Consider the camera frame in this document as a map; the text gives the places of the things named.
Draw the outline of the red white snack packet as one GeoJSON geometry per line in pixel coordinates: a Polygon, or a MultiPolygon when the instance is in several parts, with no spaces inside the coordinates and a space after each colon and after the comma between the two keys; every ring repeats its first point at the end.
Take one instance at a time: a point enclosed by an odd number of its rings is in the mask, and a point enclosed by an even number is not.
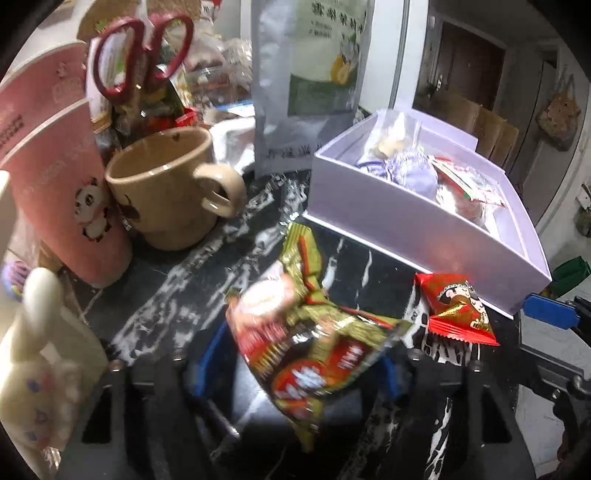
{"type": "Polygon", "coordinates": [[[469,200],[498,207],[507,206],[497,184],[473,167],[455,163],[445,157],[433,157],[431,163],[439,174],[455,184],[469,200]]]}

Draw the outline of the lavender open gift box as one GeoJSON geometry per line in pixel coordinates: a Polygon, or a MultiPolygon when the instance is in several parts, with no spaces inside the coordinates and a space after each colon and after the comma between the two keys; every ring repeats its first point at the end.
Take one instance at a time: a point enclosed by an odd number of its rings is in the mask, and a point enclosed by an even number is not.
{"type": "Polygon", "coordinates": [[[419,139],[429,150],[468,165],[496,185],[505,201],[490,231],[436,202],[356,168],[377,123],[370,116],[315,153],[304,216],[420,271],[468,277],[485,303],[506,316],[552,280],[546,256],[504,171],[438,131],[419,139]]]}

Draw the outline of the pink panda tumbler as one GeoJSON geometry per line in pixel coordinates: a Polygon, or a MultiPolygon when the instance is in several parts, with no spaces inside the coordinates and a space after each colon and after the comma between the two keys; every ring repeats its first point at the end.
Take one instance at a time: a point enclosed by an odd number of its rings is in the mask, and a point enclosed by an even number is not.
{"type": "Polygon", "coordinates": [[[132,258],[106,185],[85,95],[86,45],[70,42],[23,64],[1,85],[1,168],[16,205],[50,251],[95,288],[132,258]]]}

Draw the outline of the clear bag with white rope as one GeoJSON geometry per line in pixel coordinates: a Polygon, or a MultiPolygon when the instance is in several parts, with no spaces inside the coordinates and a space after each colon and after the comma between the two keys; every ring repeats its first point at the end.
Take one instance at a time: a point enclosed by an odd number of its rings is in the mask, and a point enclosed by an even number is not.
{"type": "Polygon", "coordinates": [[[472,198],[458,184],[449,180],[440,180],[436,192],[436,203],[448,213],[456,213],[479,227],[486,227],[486,217],[499,208],[505,208],[506,202],[498,188],[489,182],[476,184],[477,197],[472,198]]]}

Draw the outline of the red handled scissors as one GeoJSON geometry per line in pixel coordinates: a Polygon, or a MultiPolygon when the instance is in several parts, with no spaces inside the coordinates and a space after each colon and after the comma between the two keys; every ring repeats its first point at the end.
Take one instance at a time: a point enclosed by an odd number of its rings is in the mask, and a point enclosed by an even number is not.
{"type": "Polygon", "coordinates": [[[136,17],[121,17],[112,21],[99,36],[92,64],[92,76],[99,93],[109,102],[116,105],[128,103],[136,86],[140,91],[151,94],[162,88],[166,81],[178,70],[190,50],[194,33],[193,20],[183,13],[161,13],[149,17],[153,25],[149,41],[144,44],[146,25],[136,17]],[[184,27],[184,37],[181,47],[166,65],[164,70],[158,68],[162,41],[169,26],[180,23],[184,27]],[[101,78],[100,59],[102,51],[109,39],[114,35],[131,32],[131,42],[124,55],[123,82],[113,87],[107,87],[101,78]]]}

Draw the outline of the brown hanging tote bag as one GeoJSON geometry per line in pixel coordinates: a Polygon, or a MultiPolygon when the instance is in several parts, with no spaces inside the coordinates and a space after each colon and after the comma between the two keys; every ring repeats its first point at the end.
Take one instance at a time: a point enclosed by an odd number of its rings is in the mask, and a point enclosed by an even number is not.
{"type": "Polygon", "coordinates": [[[568,151],[574,142],[580,114],[574,75],[563,72],[556,91],[539,114],[537,124],[545,139],[557,150],[568,151]]]}

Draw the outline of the purple satin drawstring pouch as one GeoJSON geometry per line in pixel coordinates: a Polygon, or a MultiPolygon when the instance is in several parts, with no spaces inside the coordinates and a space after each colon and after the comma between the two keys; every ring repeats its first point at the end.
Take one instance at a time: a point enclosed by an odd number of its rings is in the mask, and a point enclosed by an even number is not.
{"type": "Polygon", "coordinates": [[[438,173],[429,156],[415,149],[386,153],[373,149],[356,162],[356,168],[434,200],[438,190],[438,173]]]}

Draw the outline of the silver pear jasmine tea pouch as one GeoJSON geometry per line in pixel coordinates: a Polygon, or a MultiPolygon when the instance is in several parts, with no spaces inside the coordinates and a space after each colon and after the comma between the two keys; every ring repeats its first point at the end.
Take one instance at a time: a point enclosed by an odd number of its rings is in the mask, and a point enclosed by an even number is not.
{"type": "Polygon", "coordinates": [[[256,176],[311,168],[315,152],[353,125],[374,5],[252,2],[256,176]]]}

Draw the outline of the green red snack bag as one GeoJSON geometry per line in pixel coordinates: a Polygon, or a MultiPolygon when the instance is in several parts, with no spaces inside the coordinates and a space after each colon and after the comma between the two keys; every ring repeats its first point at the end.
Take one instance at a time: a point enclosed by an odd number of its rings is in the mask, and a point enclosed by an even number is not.
{"type": "Polygon", "coordinates": [[[322,289],[322,256],[308,226],[290,224],[283,251],[249,286],[226,294],[238,351],[311,450],[325,401],[352,384],[412,322],[344,307],[322,289]]]}

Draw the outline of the dark wooden door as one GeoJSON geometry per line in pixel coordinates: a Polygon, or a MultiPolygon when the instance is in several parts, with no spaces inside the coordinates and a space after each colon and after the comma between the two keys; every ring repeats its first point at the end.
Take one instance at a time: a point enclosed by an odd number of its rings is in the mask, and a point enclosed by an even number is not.
{"type": "Polygon", "coordinates": [[[435,66],[435,91],[458,94],[492,110],[505,55],[505,48],[444,21],[435,66]]]}

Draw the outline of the flattened cardboard sheets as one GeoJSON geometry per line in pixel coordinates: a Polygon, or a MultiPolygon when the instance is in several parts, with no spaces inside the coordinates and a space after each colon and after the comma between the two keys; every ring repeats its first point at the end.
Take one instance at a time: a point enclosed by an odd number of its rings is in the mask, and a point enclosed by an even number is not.
{"type": "Polygon", "coordinates": [[[523,131],[509,120],[455,92],[417,93],[413,106],[474,137],[476,152],[509,172],[523,141],[523,131]]]}

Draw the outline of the red cartoon snack packet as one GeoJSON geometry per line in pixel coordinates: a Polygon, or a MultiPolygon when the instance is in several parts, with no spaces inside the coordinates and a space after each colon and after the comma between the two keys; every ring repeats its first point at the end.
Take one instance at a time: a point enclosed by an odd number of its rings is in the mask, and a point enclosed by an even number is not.
{"type": "Polygon", "coordinates": [[[467,277],[417,273],[415,281],[430,307],[430,333],[465,343],[499,345],[485,305],[467,277]]]}

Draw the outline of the beige ceramic mug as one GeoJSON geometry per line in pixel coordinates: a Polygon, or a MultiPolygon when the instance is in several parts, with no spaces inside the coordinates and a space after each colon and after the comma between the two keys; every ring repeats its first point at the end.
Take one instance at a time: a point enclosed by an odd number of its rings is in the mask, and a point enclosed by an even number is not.
{"type": "Polygon", "coordinates": [[[113,156],[105,180],[123,216],[163,251],[197,244],[219,218],[235,217],[247,202],[242,175],[214,161],[211,133],[200,127],[134,142],[113,156]]]}

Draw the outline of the clear zip bag with snack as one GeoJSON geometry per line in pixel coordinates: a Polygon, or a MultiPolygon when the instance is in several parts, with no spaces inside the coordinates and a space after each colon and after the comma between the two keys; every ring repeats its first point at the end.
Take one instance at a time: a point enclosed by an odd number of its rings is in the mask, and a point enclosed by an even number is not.
{"type": "Polygon", "coordinates": [[[368,140],[369,154],[380,160],[394,158],[398,153],[416,149],[422,123],[398,110],[377,112],[376,123],[368,140]]]}

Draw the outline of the cream cinnamoroll cup with lid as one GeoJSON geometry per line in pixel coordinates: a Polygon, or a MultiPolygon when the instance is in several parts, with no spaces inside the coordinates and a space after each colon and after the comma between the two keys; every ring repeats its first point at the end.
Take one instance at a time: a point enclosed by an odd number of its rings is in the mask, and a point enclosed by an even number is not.
{"type": "Polygon", "coordinates": [[[37,479],[52,479],[79,410],[107,367],[52,271],[10,253],[17,207],[1,174],[1,425],[37,479]]]}

